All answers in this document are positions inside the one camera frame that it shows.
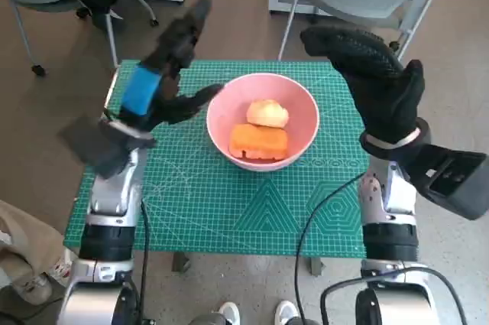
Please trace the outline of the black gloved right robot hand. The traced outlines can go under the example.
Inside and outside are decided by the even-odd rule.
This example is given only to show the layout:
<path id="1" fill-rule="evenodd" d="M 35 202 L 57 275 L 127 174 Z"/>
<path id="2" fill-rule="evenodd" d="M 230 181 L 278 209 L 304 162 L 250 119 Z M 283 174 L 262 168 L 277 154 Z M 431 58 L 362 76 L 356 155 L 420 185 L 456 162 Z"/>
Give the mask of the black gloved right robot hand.
<path id="1" fill-rule="evenodd" d="M 381 37 L 358 29 L 310 27 L 300 39 L 345 79 L 369 135 L 394 145 L 414 132 L 425 89 L 420 60 L 404 66 Z"/>

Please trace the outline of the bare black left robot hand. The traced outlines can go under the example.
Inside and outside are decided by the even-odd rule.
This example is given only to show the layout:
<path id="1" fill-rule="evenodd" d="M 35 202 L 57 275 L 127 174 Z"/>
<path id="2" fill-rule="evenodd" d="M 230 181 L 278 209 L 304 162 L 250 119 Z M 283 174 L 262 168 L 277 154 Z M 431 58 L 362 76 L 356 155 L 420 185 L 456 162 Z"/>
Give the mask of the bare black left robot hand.
<path id="1" fill-rule="evenodd" d="M 212 8 L 212 0 L 198 0 L 185 15 L 171 21 L 154 50 L 136 66 L 121 99 L 118 118 L 126 125 L 150 132 L 161 123 L 176 124 L 195 116 L 222 90 L 212 84 L 193 96 L 180 95 L 180 71 L 190 67 L 195 47 Z"/>

